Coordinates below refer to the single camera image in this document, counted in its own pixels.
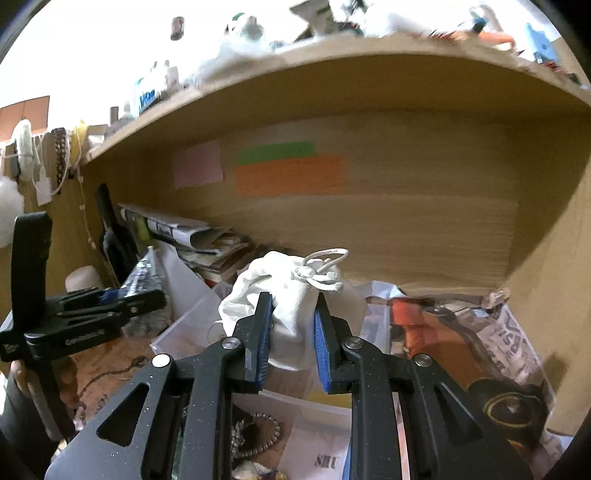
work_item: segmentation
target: orange sticky note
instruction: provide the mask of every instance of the orange sticky note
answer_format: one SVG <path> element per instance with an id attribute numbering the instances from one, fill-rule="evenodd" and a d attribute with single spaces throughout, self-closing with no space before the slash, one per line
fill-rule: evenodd
<path id="1" fill-rule="evenodd" d="M 334 195 L 346 187 L 345 162 L 336 155 L 266 161 L 236 168 L 236 193 L 246 197 Z"/>

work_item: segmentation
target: shelf top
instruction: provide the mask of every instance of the shelf top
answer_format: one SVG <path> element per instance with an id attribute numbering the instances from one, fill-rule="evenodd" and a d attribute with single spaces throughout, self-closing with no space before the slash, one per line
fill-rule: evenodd
<path id="1" fill-rule="evenodd" d="M 591 93 L 479 40 L 327 37 L 244 60 L 159 103 L 88 153 L 189 147 L 265 125 L 386 110 L 463 112 L 494 121 L 591 117 Z"/>

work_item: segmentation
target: metal screw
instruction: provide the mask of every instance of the metal screw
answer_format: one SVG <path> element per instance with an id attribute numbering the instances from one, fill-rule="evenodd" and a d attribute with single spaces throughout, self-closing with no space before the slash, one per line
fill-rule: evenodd
<path id="1" fill-rule="evenodd" d="M 234 350 L 239 346 L 240 340 L 238 340 L 236 337 L 224 338 L 224 340 L 222 341 L 222 347 L 224 347 L 226 350 Z"/>
<path id="2" fill-rule="evenodd" d="M 357 350 L 363 346 L 363 339 L 359 337 L 349 337 L 345 340 L 345 347 L 351 350 Z"/>
<path id="3" fill-rule="evenodd" d="M 414 358 L 414 362 L 420 367 L 429 367 L 433 360 L 426 353 L 420 353 Z"/>
<path id="4" fill-rule="evenodd" d="M 157 368 L 166 367 L 170 363 L 170 357 L 166 353 L 159 353 L 152 359 L 152 365 Z"/>

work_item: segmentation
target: black clamp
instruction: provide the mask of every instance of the black clamp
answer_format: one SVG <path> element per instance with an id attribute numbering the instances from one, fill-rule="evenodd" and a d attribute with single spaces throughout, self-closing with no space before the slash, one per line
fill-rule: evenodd
<path id="1" fill-rule="evenodd" d="M 231 478 L 232 393 L 267 374 L 272 297 L 200 355 L 165 353 L 134 375 L 51 464 L 46 480 Z"/>
<path id="2" fill-rule="evenodd" d="M 430 356 L 401 359 L 353 337 L 322 295 L 314 331 L 325 391 L 352 394 L 350 479 L 402 479 L 397 392 L 411 479 L 531 480 L 515 449 Z"/>
<path id="3" fill-rule="evenodd" d="M 117 338 L 130 318 L 166 305 L 159 290 L 119 299 L 90 288 L 47 297 L 46 266 L 52 221 L 44 212 L 17 217 L 11 258 L 12 312 L 0 326 L 0 360 L 23 360 L 33 400 L 53 440 L 74 435 L 51 361 Z"/>

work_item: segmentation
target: white cloth bag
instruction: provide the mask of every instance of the white cloth bag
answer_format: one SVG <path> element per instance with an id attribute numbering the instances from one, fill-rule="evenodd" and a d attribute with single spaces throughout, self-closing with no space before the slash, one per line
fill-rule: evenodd
<path id="1" fill-rule="evenodd" d="M 347 320 L 353 335 L 361 329 L 365 300 L 336 267 L 348 254 L 344 248 L 332 248 L 305 258 L 269 252 L 253 260 L 220 304 L 226 334 L 231 336 L 238 320 L 254 314 L 259 294 L 268 291 L 274 307 L 269 363 L 287 370 L 311 367 L 315 359 L 314 310 L 320 292 L 330 314 Z M 338 257 L 318 258 L 327 255 Z"/>

